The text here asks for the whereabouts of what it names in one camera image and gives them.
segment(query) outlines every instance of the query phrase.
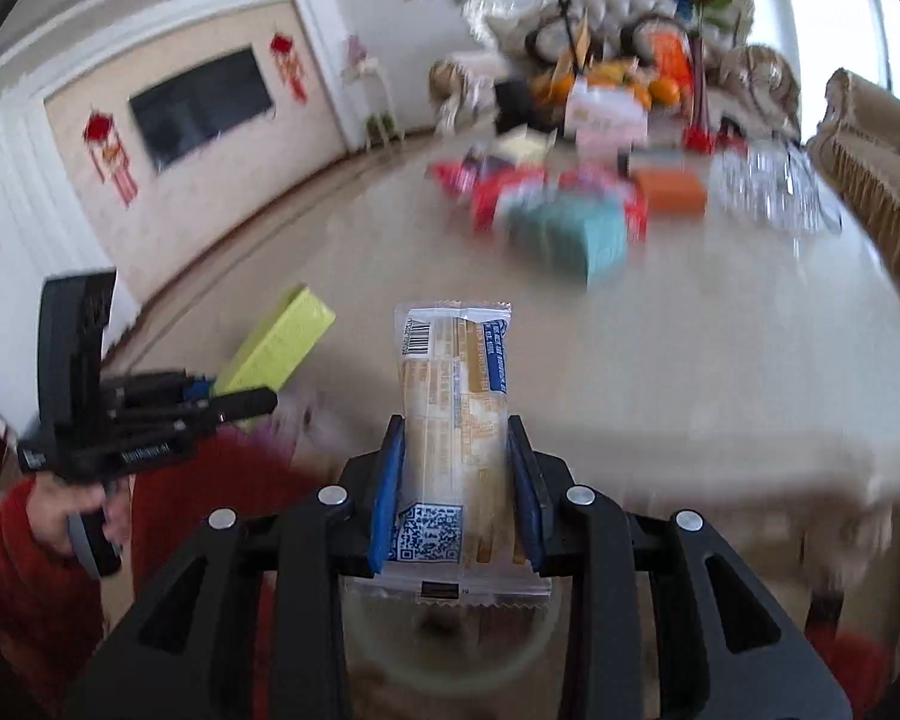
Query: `yellow box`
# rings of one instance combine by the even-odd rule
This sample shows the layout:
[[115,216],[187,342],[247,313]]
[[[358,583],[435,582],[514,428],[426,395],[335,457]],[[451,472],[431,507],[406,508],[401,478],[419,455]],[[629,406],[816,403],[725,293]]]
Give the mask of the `yellow box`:
[[293,288],[223,367],[214,383],[214,394],[252,386],[278,391],[336,318],[305,285]]

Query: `black handheld device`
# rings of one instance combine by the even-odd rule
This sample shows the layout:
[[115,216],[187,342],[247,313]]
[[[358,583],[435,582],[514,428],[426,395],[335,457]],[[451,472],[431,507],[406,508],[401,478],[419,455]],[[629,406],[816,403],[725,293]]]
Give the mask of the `black handheld device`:
[[[274,410],[269,388],[210,396],[209,383],[182,370],[101,380],[103,329],[116,271],[48,279],[37,331],[38,420],[17,445],[24,473],[53,472],[71,484],[103,484],[188,457],[221,424]],[[100,509],[71,515],[70,543],[94,578],[120,570],[120,550],[103,536]]]

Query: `person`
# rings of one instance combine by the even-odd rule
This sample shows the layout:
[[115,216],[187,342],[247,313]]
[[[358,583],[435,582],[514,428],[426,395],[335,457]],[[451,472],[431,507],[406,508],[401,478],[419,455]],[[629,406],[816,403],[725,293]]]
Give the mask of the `person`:
[[104,534],[130,538],[127,483],[109,500],[102,485],[69,487],[28,477],[0,504],[0,649],[47,712],[103,635],[100,587],[77,564],[67,515],[103,507]]
[[[0,651],[44,716],[62,712],[66,693],[103,639],[100,585],[73,556],[68,514],[103,506],[104,534],[131,544],[134,590],[139,591],[214,509],[241,517],[273,514],[318,488],[317,475],[295,469],[274,447],[221,432],[201,442],[184,463],[164,466],[127,483],[106,499],[100,485],[69,487],[49,474],[15,485],[0,504]],[[258,632],[269,630],[272,593],[261,593]],[[269,637],[258,635],[254,716],[266,716]],[[21,697],[1,671],[0,708]],[[29,713],[2,716],[30,717]]]

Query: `teal box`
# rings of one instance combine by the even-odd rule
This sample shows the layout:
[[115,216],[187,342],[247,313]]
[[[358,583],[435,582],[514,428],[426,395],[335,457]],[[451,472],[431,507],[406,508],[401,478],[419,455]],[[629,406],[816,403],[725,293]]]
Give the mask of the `teal box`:
[[558,193],[511,209],[511,242],[555,271],[591,281],[626,259],[626,216],[599,196]]

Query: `television screen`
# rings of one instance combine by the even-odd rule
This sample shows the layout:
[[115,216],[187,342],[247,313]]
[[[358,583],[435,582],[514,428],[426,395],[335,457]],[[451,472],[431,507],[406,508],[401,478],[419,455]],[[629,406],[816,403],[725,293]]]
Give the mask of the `television screen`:
[[273,107],[249,47],[199,65],[130,100],[158,172]]

